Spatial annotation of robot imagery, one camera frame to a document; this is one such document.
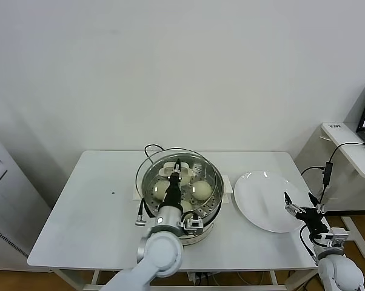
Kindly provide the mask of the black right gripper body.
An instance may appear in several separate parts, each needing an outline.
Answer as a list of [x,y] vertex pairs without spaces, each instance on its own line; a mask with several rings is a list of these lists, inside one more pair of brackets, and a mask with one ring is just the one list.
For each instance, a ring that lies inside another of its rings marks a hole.
[[319,235],[329,231],[325,223],[322,222],[324,215],[318,213],[316,208],[302,207],[301,210],[297,213],[297,219],[306,224],[311,235]]

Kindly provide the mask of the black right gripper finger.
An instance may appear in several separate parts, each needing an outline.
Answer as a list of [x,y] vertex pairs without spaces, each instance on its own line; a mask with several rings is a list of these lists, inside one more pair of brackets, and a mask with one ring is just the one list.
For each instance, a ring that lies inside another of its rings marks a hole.
[[310,202],[313,204],[314,208],[316,208],[317,213],[325,213],[325,205],[321,204],[314,195],[312,195],[310,192],[308,193]]
[[292,216],[296,216],[298,213],[301,212],[301,209],[292,202],[290,196],[287,192],[284,192],[284,200],[285,200],[285,209],[288,213],[290,213]]

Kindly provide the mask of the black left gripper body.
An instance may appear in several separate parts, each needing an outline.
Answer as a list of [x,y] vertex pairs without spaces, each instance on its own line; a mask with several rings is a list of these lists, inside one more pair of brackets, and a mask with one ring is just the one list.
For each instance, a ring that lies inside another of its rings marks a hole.
[[181,207],[180,179],[171,179],[162,206]]

